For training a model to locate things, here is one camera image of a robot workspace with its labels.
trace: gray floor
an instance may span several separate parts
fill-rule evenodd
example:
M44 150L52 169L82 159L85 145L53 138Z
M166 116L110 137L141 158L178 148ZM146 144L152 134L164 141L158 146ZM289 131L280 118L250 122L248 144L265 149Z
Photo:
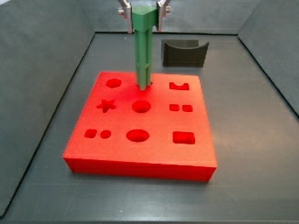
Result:
M209 41L204 68L162 68L161 39ZM134 70L132 35L96 35L2 221L299 221L297 118L237 37L153 36L153 71L200 76L218 160L208 184L70 173L61 153L104 70Z

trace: small square hole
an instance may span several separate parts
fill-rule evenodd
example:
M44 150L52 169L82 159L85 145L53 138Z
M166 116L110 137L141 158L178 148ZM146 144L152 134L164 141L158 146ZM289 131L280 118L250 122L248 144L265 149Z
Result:
M192 105L181 105L182 112L192 112Z
M169 110L170 111L178 111L180 110L180 105L178 104L169 104Z

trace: gray wall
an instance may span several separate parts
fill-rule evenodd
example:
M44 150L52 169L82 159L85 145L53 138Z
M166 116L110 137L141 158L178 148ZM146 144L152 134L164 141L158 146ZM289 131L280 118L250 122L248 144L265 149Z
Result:
M73 0L0 6L0 216L92 37Z
M132 5L157 0L128 0ZM237 34L260 0L172 0L164 32ZM78 0L96 32L125 32L117 0Z
M299 1L262 0L238 38L299 114Z

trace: black shape piece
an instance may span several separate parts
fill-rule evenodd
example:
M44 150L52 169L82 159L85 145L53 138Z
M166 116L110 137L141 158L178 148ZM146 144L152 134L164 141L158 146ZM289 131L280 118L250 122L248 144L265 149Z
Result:
M164 67L202 67L209 42L198 45L198 40L164 39Z

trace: circular hole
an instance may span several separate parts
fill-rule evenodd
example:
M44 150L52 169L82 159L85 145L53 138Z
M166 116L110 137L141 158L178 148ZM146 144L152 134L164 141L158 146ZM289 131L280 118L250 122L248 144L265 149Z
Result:
M86 129L84 137L85 138L93 138L97 134L97 131L94 129Z
M148 139L149 134L142 129L130 129L125 133L125 137L129 141L141 143L142 141L145 141Z
M117 88L121 85L121 80L118 79L112 79L106 81L106 87L109 88Z
M136 113L145 113L150 108L148 101L136 101L132 105L132 109Z
M110 131L106 130L106 129L102 130L102 131L100 132L100 137L104 138L104 139L109 138L109 137L110 137Z

